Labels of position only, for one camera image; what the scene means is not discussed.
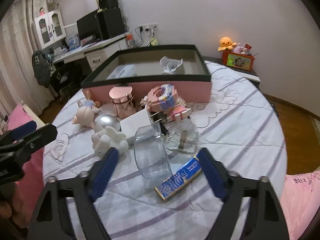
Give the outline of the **person's left hand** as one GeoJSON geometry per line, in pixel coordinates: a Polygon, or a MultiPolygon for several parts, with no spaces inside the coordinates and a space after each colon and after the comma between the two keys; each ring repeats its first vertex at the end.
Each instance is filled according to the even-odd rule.
{"type": "Polygon", "coordinates": [[[1,186],[1,217],[12,219],[19,228],[26,227],[23,200],[15,182],[1,186]]]}

